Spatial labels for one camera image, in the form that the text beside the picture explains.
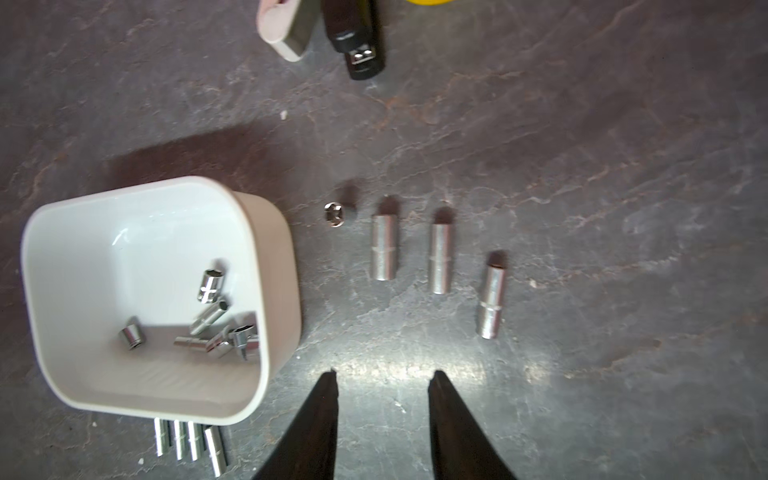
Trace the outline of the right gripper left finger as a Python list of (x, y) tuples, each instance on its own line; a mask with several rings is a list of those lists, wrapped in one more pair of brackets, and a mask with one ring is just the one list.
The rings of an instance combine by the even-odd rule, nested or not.
[(324, 372), (254, 479), (333, 479), (338, 434), (338, 383)]

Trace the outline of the white plastic storage box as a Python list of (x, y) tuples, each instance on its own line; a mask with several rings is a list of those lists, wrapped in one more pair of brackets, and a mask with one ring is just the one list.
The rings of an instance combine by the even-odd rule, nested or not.
[[(246, 359), (177, 346), (223, 271), (220, 326), (253, 324)], [(38, 364), (67, 405), (232, 425), (290, 360), (302, 319), (293, 241), (266, 199), (182, 177), (56, 202), (29, 219), (21, 270)]]

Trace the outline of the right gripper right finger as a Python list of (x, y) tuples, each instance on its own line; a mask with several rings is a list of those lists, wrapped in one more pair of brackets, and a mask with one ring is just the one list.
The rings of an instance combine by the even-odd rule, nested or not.
[(428, 403), (435, 479), (516, 479), (442, 370), (430, 380)]

